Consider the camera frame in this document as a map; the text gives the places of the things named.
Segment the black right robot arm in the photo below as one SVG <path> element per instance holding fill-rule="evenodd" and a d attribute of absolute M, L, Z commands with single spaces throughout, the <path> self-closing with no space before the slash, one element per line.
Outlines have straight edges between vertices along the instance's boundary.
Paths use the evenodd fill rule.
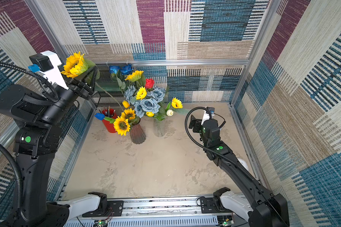
<path fill-rule="evenodd" d="M 230 210 L 250 227 L 288 227 L 289 209 L 285 197 L 263 186 L 241 164 L 234 152 L 221 140 L 224 126 L 214 119 L 214 109 L 195 107 L 185 117 L 185 131 L 193 143 L 206 153 L 209 160 L 223 170 L 242 191 L 244 198 L 223 188 L 214 193 L 217 210 Z"/>

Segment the large yellow sunflower stem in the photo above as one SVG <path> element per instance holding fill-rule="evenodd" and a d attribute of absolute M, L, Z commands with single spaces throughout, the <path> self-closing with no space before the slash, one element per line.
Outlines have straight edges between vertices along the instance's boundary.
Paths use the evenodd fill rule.
<path fill-rule="evenodd" d="M 100 71 L 96 64 L 94 64 L 90 60 L 86 60 L 84 58 L 84 54 L 81 52 L 74 53 L 73 55 L 70 55 L 66 59 L 66 63 L 63 67 L 63 71 L 61 72 L 63 75 L 65 75 L 68 78 L 77 78 L 81 75 L 87 76 L 84 80 L 85 82 L 89 82 L 90 84 L 93 84 L 93 86 L 96 86 L 100 89 L 100 91 L 104 92 L 108 96 L 112 97 L 113 100 L 120 105 L 120 103 L 108 92 L 106 91 L 102 86 L 100 86 L 96 80 L 99 79 Z"/>

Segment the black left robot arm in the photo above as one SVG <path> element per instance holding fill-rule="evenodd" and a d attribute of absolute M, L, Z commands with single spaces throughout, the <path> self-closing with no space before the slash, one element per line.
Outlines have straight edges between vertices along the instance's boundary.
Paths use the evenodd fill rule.
<path fill-rule="evenodd" d="M 14 171 L 16 191 L 10 214 L 1 227 L 62 227 L 88 212 L 105 214 L 107 197 L 90 193 L 78 199 L 47 201 L 49 174 L 62 133 L 59 125 L 78 97 L 89 99 L 94 83 L 70 79 L 66 88 L 57 86 L 57 101 L 50 101 L 28 88 L 14 84 L 0 94 L 0 113 L 13 118 L 20 129 L 14 152 L 0 144 L 0 152 Z"/>

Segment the yellow sunflower bouquet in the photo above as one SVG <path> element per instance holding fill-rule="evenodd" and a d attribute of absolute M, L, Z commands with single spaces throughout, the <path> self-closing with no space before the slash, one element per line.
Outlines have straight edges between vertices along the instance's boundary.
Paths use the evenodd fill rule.
<path fill-rule="evenodd" d="M 143 100 L 147 97 L 147 90 L 145 87 L 140 87 L 136 94 L 136 100 Z"/>

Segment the tall yellow sunflower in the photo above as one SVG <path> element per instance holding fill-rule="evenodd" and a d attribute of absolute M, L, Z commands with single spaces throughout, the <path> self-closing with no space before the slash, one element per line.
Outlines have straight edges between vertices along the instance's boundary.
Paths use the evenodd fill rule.
<path fill-rule="evenodd" d="M 125 77 L 126 88 L 135 86 L 136 88 L 145 87 L 144 71 L 134 71 Z"/>

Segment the small yellow sunflower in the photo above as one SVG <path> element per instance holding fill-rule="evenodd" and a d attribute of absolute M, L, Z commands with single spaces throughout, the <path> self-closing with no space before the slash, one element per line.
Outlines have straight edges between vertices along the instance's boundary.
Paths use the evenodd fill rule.
<path fill-rule="evenodd" d="M 182 102 L 179 99 L 175 98 L 175 97 L 171 101 L 171 106 L 174 109 L 182 109 L 183 108 Z"/>

